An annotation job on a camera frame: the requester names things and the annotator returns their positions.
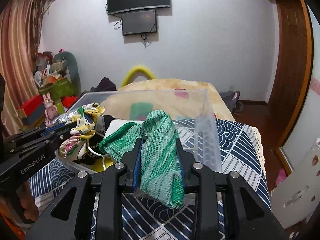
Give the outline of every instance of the yellow object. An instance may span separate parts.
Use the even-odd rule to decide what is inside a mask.
[[[150,71],[150,69],[142,65],[137,65],[132,67],[132,69],[129,70],[124,80],[122,81],[121,87],[124,87],[125,85],[132,83],[135,75],[138,72],[145,74],[148,79],[157,79],[155,75]]]
[[[96,159],[96,161],[94,162],[94,165],[90,166],[91,170],[94,170],[96,172],[101,172],[104,171],[103,165],[102,165],[102,159],[103,158],[98,158]],[[110,158],[105,158],[104,159],[104,164],[107,167],[111,166],[113,164],[112,160]]]

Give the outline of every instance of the pink bunny toy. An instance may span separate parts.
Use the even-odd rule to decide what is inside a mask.
[[[53,101],[52,101],[49,93],[47,94],[47,96],[43,95],[43,99],[44,99],[44,107],[45,107],[44,124],[46,127],[51,127],[52,120],[59,115],[58,109],[53,104]]]

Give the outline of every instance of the navy and white bed cover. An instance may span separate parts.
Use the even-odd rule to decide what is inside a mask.
[[[184,119],[174,121],[183,128],[178,129],[183,147],[194,147],[193,127],[195,121]],[[256,155],[257,138],[251,126],[237,122],[216,120],[223,173],[238,171],[270,207],[266,178]],[[201,154],[202,145],[198,144]],[[61,161],[55,159],[29,180],[31,192],[39,211],[42,212],[55,196],[74,176]],[[91,239],[95,239],[95,224],[99,194],[92,216]],[[222,202],[218,202],[221,239],[224,239],[224,219]],[[191,238],[195,218],[195,206],[185,205],[172,210],[158,201],[122,196],[123,236],[126,240],[186,240]]]

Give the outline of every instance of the clear plastic bin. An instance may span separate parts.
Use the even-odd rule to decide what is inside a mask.
[[[221,172],[221,157],[212,103],[207,90],[131,90],[84,94],[68,112],[99,103],[109,114],[124,120],[144,120],[154,110],[169,114],[177,127],[183,148],[213,171]],[[74,172],[95,171],[57,156]]]

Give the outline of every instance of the silver bolt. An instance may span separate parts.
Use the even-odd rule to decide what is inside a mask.
[[[229,174],[231,177],[233,177],[235,179],[240,177],[240,174],[237,171],[231,171]]]
[[[194,163],[192,165],[195,169],[199,170],[203,168],[203,164],[202,163]]]
[[[115,164],[115,168],[116,169],[122,169],[124,167],[124,164],[123,163],[116,163]]]
[[[86,171],[79,171],[79,172],[78,172],[78,177],[79,177],[79,178],[82,179],[82,178],[84,178],[85,176],[87,176],[87,172],[86,172]]]

